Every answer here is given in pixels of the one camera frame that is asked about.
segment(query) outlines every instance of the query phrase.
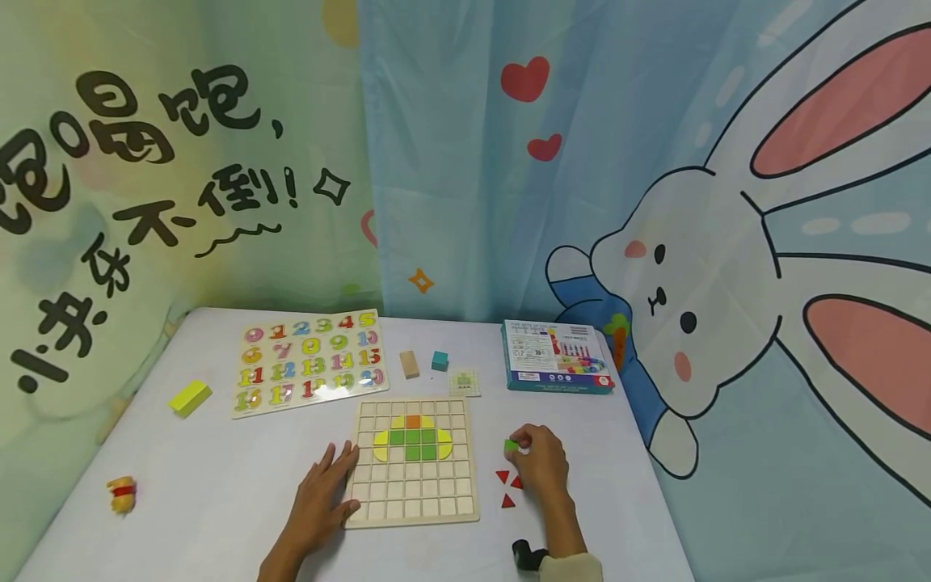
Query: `rabbit ear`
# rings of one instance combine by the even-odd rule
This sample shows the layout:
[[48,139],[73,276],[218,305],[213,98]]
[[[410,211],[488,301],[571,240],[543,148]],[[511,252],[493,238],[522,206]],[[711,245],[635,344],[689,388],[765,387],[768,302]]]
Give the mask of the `rabbit ear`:
[[925,156],[929,54],[931,4],[854,3],[750,93],[708,169],[767,212]]
[[931,505],[931,274],[849,257],[783,267],[810,299],[777,342],[850,436]]

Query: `teal wooden cube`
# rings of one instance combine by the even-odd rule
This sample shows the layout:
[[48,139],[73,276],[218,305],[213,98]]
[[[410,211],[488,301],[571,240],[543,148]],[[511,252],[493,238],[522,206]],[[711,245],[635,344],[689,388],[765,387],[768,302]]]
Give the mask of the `teal wooden cube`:
[[433,361],[430,362],[430,368],[439,372],[446,372],[450,367],[450,355],[446,352],[433,352]]

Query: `blue curtain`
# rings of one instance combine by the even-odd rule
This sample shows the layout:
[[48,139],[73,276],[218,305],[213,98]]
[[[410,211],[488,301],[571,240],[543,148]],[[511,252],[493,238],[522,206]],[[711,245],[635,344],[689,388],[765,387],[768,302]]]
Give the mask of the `blue curtain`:
[[385,311],[601,329],[697,580],[931,579],[931,7],[358,6]]

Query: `yellow wooden block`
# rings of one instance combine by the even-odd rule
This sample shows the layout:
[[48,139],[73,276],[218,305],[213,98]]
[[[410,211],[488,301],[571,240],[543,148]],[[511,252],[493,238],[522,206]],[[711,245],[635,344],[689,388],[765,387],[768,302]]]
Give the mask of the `yellow wooden block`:
[[197,407],[204,403],[213,392],[210,386],[207,386],[200,380],[194,380],[187,388],[179,392],[169,402],[171,410],[181,418],[187,418],[190,413],[197,410]]

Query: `toy box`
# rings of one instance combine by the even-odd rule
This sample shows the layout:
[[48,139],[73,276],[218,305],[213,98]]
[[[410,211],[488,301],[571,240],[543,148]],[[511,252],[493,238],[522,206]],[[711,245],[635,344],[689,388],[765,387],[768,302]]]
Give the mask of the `toy box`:
[[506,319],[501,325],[509,390],[609,394],[608,359],[590,325]]

